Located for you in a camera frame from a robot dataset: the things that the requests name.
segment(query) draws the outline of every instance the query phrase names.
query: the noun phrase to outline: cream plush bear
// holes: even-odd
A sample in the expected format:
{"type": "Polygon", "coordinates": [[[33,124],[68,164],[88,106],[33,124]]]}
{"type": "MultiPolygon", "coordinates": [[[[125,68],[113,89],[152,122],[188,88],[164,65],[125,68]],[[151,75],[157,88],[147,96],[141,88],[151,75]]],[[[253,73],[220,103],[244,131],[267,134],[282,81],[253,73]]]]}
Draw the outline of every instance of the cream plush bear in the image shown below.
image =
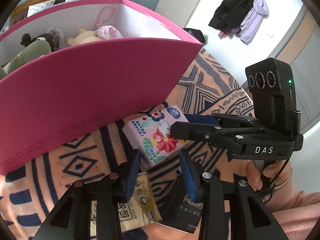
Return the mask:
{"type": "Polygon", "coordinates": [[[96,36],[95,31],[86,31],[85,29],[79,30],[79,35],[75,38],[69,38],[67,40],[68,46],[74,46],[78,44],[93,42],[93,41],[101,41],[100,38],[96,36]]]}

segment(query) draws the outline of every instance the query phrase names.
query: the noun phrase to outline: hand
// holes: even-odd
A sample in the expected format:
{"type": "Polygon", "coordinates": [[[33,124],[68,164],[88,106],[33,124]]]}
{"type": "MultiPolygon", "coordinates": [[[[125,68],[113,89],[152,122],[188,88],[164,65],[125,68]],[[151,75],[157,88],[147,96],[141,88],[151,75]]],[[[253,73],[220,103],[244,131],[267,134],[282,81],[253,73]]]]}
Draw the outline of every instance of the hand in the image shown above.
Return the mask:
{"type": "MultiPolygon", "coordinates": [[[[263,170],[263,175],[268,178],[274,178],[285,160],[279,161],[277,163],[271,164],[263,170]]],[[[262,180],[261,180],[261,172],[254,166],[253,161],[247,161],[247,165],[245,168],[247,173],[247,179],[250,186],[256,191],[262,188],[262,180]]],[[[280,176],[276,179],[276,186],[284,183],[290,176],[291,172],[291,163],[288,162],[284,170],[281,172],[280,176]]]]}

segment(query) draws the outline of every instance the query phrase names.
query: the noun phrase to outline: pink plush toy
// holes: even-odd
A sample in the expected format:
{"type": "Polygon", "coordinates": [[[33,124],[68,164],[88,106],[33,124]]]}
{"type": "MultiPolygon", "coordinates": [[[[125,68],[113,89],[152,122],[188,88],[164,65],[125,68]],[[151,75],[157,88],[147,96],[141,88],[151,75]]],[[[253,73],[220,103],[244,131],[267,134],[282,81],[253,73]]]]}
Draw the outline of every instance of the pink plush toy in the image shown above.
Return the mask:
{"type": "Polygon", "coordinates": [[[96,20],[96,27],[97,27],[97,37],[102,39],[102,40],[110,40],[110,39],[119,39],[119,38],[123,38],[123,36],[121,35],[121,33],[113,26],[111,25],[105,25],[105,22],[110,19],[111,16],[113,16],[113,14],[116,11],[116,7],[109,5],[105,8],[103,8],[97,17],[96,20]],[[112,12],[109,14],[109,16],[105,19],[105,20],[100,20],[102,13],[106,10],[106,9],[111,9],[112,12]]]}

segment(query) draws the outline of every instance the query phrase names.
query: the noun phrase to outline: patterned blanket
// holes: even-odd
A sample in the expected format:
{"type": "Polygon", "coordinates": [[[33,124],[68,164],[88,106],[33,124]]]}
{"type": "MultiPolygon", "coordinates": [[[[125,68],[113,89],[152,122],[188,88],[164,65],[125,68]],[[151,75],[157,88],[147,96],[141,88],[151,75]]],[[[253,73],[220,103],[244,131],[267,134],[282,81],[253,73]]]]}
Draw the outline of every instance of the patterned blanket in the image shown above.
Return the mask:
{"type": "MultiPolygon", "coordinates": [[[[101,127],[0,176],[0,213],[15,237],[31,240],[75,180],[99,180],[126,161],[131,146],[122,127],[127,121],[171,105],[177,105],[185,114],[253,115],[252,101],[247,94],[233,76],[202,49],[161,105],[101,127]]],[[[245,176],[244,161],[228,160],[223,149],[194,142],[188,150],[194,161],[223,180],[232,182],[235,177],[245,176]]],[[[148,173],[156,202],[161,205],[180,174],[179,155],[170,156],[148,173]]],[[[228,203],[225,208],[225,221],[229,224],[228,203]]]]}

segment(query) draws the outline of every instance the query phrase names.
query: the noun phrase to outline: bracelet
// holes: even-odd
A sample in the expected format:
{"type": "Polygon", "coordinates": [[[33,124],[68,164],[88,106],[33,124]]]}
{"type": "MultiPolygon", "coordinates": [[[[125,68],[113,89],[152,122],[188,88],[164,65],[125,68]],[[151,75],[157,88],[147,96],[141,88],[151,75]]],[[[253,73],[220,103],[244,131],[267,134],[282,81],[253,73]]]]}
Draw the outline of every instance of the bracelet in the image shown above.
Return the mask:
{"type": "Polygon", "coordinates": [[[284,182],[282,182],[281,184],[276,185],[274,190],[278,190],[278,189],[282,188],[285,184],[287,184],[287,182],[291,178],[291,175],[292,175],[292,169],[290,170],[290,174],[289,174],[288,178],[284,182]]]}

